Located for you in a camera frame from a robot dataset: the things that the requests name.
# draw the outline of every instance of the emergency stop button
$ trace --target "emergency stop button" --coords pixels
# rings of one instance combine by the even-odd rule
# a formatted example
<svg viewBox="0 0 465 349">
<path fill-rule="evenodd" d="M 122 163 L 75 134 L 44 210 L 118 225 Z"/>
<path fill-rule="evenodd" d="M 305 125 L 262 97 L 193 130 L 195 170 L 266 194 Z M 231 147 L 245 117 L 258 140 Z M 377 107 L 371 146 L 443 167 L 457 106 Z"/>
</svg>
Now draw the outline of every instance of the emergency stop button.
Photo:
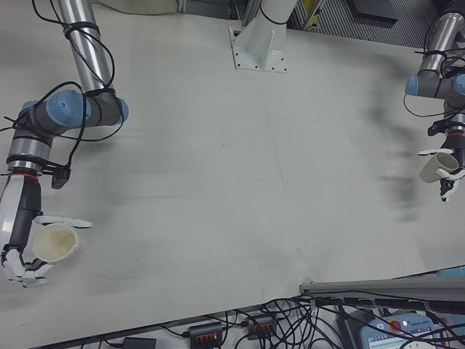
<svg viewBox="0 0 465 349">
<path fill-rule="evenodd" d="M 402 329 L 402 325 L 397 320 L 391 320 L 389 322 L 389 326 L 391 328 L 391 331 L 400 331 Z"/>
</svg>

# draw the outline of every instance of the cable tie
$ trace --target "cable tie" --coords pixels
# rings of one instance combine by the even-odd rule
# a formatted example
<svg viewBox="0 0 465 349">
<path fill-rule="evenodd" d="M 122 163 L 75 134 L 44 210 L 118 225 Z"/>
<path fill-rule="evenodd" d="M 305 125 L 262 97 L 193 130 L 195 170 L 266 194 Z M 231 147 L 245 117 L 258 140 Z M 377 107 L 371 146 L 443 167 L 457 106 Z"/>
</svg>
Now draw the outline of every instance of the cable tie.
<svg viewBox="0 0 465 349">
<path fill-rule="evenodd" d="M 423 302 L 424 308 L 426 311 L 429 311 L 432 313 L 433 310 L 431 310 L 431 307 L 429 306 L 429 302 Z"/>
<path fill-rule="evenodd" d="M 70 39 L 70 34 L 75 31 L 75 30 L 78 30 L 78 29 L 82 29 L 82 28 L 91 28 L 91 29 L 94 29 L 98 32 L 98 34 L 100 35 L 100 29 L 99 27 L 97 26 L 97 24 L 93 23 L 93 22 L 75 22 L 75 23 L 69 23 L 65 26 L 65 28 L 63 29 L 63 34 L 65 34 L 65 38 L 66 39 Z"/>
<path fill-rule="evenodd" d="M 310 300 L 310 315 L 313 316 L 315 309 L 317 308 L 317 303 L 315 300 Z"/>
<path fill-rule="evenodd" d="M 428 57 L 428 56 L 432 56 L 432 55 L 441 55 L 443 56 L 444 58 L 447 58 L 448 55 L 447 53 L 443 52 L 443 51 L 439 51 L 437 49 L 432 49 L 431 51 L 425 51 L 425 52 L 421 52 L 421 51 L 414 51 L 414 53 L 419 53 L 425 57 Z"/>
</svg>

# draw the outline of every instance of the paper cup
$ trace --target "paper cup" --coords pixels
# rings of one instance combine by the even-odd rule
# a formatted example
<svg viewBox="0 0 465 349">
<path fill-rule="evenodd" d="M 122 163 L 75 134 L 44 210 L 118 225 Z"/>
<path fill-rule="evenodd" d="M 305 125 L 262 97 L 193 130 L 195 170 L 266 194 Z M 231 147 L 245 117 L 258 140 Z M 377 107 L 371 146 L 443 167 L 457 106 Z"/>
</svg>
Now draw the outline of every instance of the paper cup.
<svg viewBox="0 0 465 349">
<path fill-rule="evenodd" d="M 32 250 L 44 262 L 57 262 L 78 248 L 78 236 L 69 225 L 54 223 L 43 227 L 32 240 Z"/>
<path fill-rule="evenodd" d="M 420 172 L 420 178 L 426 183 L 433 183 L 441 179 L 436 173 L 437 169 L 444 169 L 451 173 L 458 169 L 458 162 L 456 158 L 446 153 L 436 153 L 430 160 L 424 165 Z"/>
</svg>

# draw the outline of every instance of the white table surface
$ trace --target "white table surface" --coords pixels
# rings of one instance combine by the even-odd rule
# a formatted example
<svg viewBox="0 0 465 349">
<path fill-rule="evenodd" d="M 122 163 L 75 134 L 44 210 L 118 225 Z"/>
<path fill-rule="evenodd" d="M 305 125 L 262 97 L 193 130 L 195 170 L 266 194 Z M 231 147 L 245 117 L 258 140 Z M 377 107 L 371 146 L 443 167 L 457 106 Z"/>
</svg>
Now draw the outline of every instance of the white table surface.
<svg viewBox="0 0 465 349">
<path fill-rule="evenodd" d="M 415 153 L 443 136 L 428 138 L 433 120 L 403 108 L 414 49 L 289 31 L 287 75 L 236 71 L 228 27 L 239 22 L 94 10 L 129 120 L 80 146 L 62 190 L 41 179 L 45 213 L 94 228 L 46 285 L 0 282 L 3 348 L 257 304 L 311 280 L 465 263 L 465 188 L 443 204 L 418 177 L 426 159 Z M 29 1 L 1 2 L 0 33 L 2 115 L 78 78 L 60 26 Z M 56 140 L 51 160 L 70 148 Z"/>
</svg>

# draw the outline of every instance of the robotic arm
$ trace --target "robotic arm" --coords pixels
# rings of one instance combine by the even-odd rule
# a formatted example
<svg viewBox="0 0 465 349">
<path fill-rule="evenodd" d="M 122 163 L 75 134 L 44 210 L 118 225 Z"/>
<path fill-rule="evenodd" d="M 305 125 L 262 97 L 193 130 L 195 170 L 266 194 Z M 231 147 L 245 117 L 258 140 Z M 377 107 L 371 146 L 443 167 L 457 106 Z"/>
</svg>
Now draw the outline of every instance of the robotic arm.
<svg viewBox="0 0 465 349">
<path fill-rule="evenodd" d="M 14 123 L 15 134 L 7 158 L 10 172 L 0 198 L 0 263 L 10 280 L 43 278 L 52 265 L 35 259 L 23 261 L 23 250 L 33 220 L 39 224 L 64 222 L 78 228 L 91 224 L 41 212 L 39 176 L 52 175 L 52 187 L 60 189 L 70 177 L 70 162 L 57 166 L 49 161 L 53 139 L 69 129 L 122 124 L 127 104 L 116 97 L 92 6 L 87 0 L 59 0 L 64 34 L 70 41 L 85 98 L 73 90 L 52 95 L 46 101 L 24 104 Z"/>
<path fill-rule="evenodd" d="M 446 138 L 441 149 L 418 153 L 420 156 L 448 153 L 458 162 L 452 172 L 437 169 L 440 179 L 440 197 L 446 202 L 456 191 L 458 181 L 465 177 L 465 74 L 461 69 L 445 73 L 446 63 L 451 58 L 448 53 L 465 29 L 465 0 L 449 2 L 441 15 L 433 23 L 434 35 L 418 73 L 408 79 L 405 87 L 407 95 L 438 98 L 444 100 L 444 119 L 436 121 L 428 128 L 428 135 L 443 133 Z"/>
</svg>

